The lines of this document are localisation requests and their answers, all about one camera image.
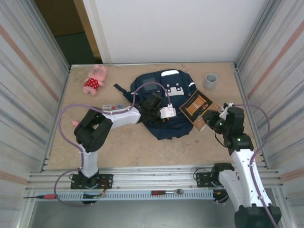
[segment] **book cover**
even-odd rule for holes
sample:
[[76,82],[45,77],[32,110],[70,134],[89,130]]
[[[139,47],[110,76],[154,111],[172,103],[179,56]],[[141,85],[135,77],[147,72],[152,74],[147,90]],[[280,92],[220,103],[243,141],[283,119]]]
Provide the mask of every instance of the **book cover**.
[[221,106],[208,98],[202,91],[196,90],[192,96],[180,107],[184,115],[192,124],[202,131],[205,126],[203,115],[207,110],[219,111]]

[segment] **pink pig plush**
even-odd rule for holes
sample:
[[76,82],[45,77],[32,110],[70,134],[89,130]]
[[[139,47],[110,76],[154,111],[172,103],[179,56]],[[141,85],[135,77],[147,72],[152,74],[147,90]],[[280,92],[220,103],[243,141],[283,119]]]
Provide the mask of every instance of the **pink pig plush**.
[[103,83],[103,81],[106,78],[106,70],[106,66],[100,67],[96,64],[93,69],[90,70],[90,72],[87,74],[88,78],[85,80],[82,92],[85,94],[90,92],[91,95],[95,95],[99,86],[105,86],[105,83]]

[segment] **corrugated metal wall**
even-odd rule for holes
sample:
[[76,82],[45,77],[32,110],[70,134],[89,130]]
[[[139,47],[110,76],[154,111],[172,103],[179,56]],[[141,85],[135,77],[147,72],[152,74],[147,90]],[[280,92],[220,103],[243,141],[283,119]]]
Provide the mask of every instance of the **corrugated metal wall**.
[[31,1],[0,2],[0,227],[16,222],[39,171],[68,65]]
[[[271,121],[266,158],[279,169],[288,202],[304,227],[304,1],[282,0],[265,22],[239,74],[249,102]],[[263,114],[254,111],[262,140]]]

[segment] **screwdriver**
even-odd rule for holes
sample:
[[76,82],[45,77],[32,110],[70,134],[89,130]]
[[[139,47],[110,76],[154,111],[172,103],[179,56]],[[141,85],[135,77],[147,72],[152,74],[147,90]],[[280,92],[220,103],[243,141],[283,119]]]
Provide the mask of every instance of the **screwdriver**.
[[56,199],[55,194],[46,194],[46,195],[41,195],[41,196],[31,196],[31,197],[23,197],[24,199],[26,198],[36,198],[36,199],[45,199],[45,200],[53,200]]

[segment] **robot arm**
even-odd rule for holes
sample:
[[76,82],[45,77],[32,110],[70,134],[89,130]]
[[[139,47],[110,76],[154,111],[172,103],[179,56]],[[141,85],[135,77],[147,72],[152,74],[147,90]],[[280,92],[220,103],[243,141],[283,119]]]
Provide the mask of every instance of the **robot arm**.
[[223,135],[224,145],[236,165],[237,171],[231,164],[217,163],[212,168],[213,182],[222,184],[226,189],[235,208],[235,224],[237,228],[272,228],[274,227],[266,213],[261,198],[263,198],[275,222],[281,218],[279,207],[272,206],[260,175],[255,159],[250,165],[254,154],[253,144],[244,133],[244,110],[233,107],[233,104],[224,104],[221,113],[207,111],[203,119],[216,133]]
[[162,98],[156,93],[152,93],[146,101],[135,104],[134,107],[110,111],[109,114],[89,110],[74,130],[84,157],[80,174],[87,179],[88,187],[95,185],[90,178],[98,174],[98,150],[103,146],[111,129],[147,120],[163,122],[164,119],[174,116],[176,112],[172,105],[162,107]]

